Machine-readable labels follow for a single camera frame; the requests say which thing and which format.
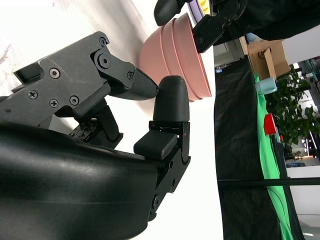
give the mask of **potted plant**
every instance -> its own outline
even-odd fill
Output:
[[[310,131],[320,133],[320,124],[316,120],[312,106],[304,112],[299,101],[305,95],[310,84],[299,78],[293,65],[291,71],[277,78],[278,90],[266,95],[267,111],[274,116],[279,134],[283,135],[283,142],[287,145],[298,144],[299,137],[307,137]]]

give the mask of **red cup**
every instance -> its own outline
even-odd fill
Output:
[[[273,135],[277,133],[276,124],[272,113],[265,115],[263,128],[265,135]]]

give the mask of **black pole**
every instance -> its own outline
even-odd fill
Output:
[[[261,180],[218,180],[219,188],[254,188],[269,186],[320,185],[320,177],[261,179]]]

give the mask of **black cloth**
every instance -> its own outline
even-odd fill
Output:
[[[257,132],[257,92],[249,59],[245,57],[222,69],[215,75],[215,85],[217,179],[264,179]],[[279,219],[266,188],[220,189],[219,197],[225,240],[282,240]],[[304,239],[299,237],[299,223],[291,228],[295,240]]]
[[[218,9],[223,8],[221,0]],[[320,0],[247,0],[241,17],[214,45],[254,33],[268,41],[291,38],[320,25]]]

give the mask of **metal bracket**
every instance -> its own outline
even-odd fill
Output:
[[[205,52],[225,32],[224,28],[238,18],[240,2],[228,0],[216,16],[205,15],[193,28],[193,39],[199,54]]]
[[[152,221],[166,194],[176,190],[191,161],[189,156],[190,122],[150,121],[149,129],[178,135],[176,147],[165,159],[150,160],[158,170],[158,179],[149,215],[149,221]]]

